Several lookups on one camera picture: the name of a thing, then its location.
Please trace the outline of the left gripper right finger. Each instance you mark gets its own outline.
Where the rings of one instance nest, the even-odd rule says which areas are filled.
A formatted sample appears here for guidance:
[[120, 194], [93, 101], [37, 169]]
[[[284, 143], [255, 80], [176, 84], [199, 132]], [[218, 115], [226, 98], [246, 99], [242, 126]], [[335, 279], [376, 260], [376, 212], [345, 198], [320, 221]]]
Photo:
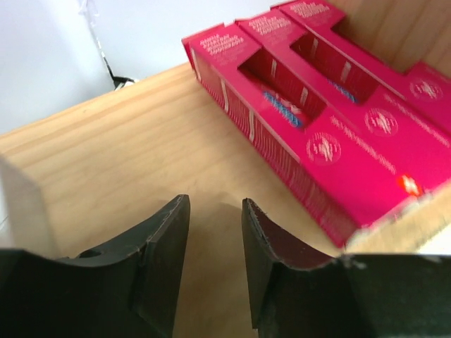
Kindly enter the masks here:
[[449, 337], [450, 257], [329, 256], [242, 202], [252, 327], [260, 337]]

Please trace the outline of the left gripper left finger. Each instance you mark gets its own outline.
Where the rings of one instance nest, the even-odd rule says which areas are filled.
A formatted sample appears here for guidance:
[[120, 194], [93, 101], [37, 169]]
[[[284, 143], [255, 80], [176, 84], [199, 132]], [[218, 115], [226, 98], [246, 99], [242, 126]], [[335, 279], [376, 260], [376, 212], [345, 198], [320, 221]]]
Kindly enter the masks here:
[[74, 258], [1, 250], [2, 337], [171, 337], [190, 198]]

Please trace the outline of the pink toothpaste box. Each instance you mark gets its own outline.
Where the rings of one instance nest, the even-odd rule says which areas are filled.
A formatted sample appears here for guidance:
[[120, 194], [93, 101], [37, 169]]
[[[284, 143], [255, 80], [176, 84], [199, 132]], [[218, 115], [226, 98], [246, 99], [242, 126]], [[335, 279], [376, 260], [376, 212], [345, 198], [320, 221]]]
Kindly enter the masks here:
[[393, 70], [406, 73], [423, 61], [450, 79], [431, 62], [450, 57], [449, 1], [362, 1], [355, 16], [338, 9], [345, 14], [338, 33]]
[[344, 93], [361, 103], [384, 86], [425, 117], [427, 130], [450, 143], [450, 79], [423, 61], [406, 73], [390, 66], [338, 33], [345, 14], [325, 1], [291, 1], [238, 24], [249, 33], [268, 32], [282, 18], [302, 32], [294, 50]]
[[415, 249], [450, 224], [450, 140], [379, 89], [356, 105], [281, 17], [184, 38], [198, 81], [338, 248]]

